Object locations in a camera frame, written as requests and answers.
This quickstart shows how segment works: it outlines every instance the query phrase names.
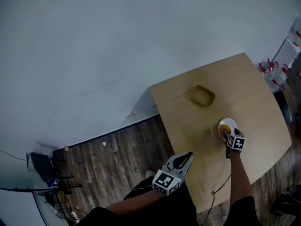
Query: person's arm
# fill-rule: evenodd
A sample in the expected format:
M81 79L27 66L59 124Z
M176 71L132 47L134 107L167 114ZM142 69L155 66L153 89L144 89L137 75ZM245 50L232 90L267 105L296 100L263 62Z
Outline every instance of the person's arm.
M230 149L231 197L230 206L237 200L252 196L252 188L238 151Z
M164 196L164 194L161 194L156 190L151 190L139 196L112 204L109 207L106 207L106 209L110 210L118 217L122 217L145 208Z

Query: black cable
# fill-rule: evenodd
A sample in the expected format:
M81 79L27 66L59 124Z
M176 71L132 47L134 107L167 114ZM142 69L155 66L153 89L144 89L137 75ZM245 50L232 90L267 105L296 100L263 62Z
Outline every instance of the black cable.
M76 210L83 212L87 216L87 213L85 211L80 210L80 209L76 209Z
M219 189L217 189L216 191L212 191L212 192L210 193L210 194L213 195L213 201L212 201L211 207L210 207L210 209L209 209L209 211L208 211L207 217L206 217L206 219L204 220L202 226L207 222L209 213L210 213L210 211L211 211L211 209L212 209L212 207L213 207L214 201L215 201L215 194L216 194L218 191L220 191L220 190L226 185L226 183L228 182L228 180L230 179L230 177L231 177L231 174L230 174L230 176L227 178L227 180L221 185L221 187L220 187Z
M22 161L27 161L27 160L25 160L25 159L18 158L18 157L15 157L15 156L13 156L13 155L11 155L11 154L9 154L9 153L6 153L5 151L0 150L0 152L3 152L3 153L5 153L5 154L7 154L7 155L10 155L10 156L12 156L12 157L14 157L14 158L16 158L16 159L19 159L19 160L22 160Z

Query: small wooden tray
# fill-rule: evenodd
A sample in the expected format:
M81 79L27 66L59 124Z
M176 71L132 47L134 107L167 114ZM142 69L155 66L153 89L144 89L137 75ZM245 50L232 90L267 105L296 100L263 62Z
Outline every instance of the small wooden tray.
M209 107L215 100L215 93L203 86L196 85L195 87L193 87L190 97L199 102L201 105Z

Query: light wood tabletop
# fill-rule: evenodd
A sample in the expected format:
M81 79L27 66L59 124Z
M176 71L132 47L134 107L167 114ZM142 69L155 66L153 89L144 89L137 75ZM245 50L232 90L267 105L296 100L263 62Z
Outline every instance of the light wood tabletop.
M190 98L195 85L216 94L212 106ZM232 118L246 137L242 162L253 183L287 151L292 142L280 108L252 61L243 53L181 74L151 87L174 153L194 153L186 184L197 213L210 208L213 196L230 175L224 141L217 125ZM214 205L230 198L230 181Z

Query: shoe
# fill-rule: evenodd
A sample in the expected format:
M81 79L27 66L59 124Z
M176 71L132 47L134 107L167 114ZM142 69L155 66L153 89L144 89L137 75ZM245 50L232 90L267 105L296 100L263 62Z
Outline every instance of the shoe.
M149 177L154 177L156 174L153 170L148 170L145 174L145 179L148 179Z

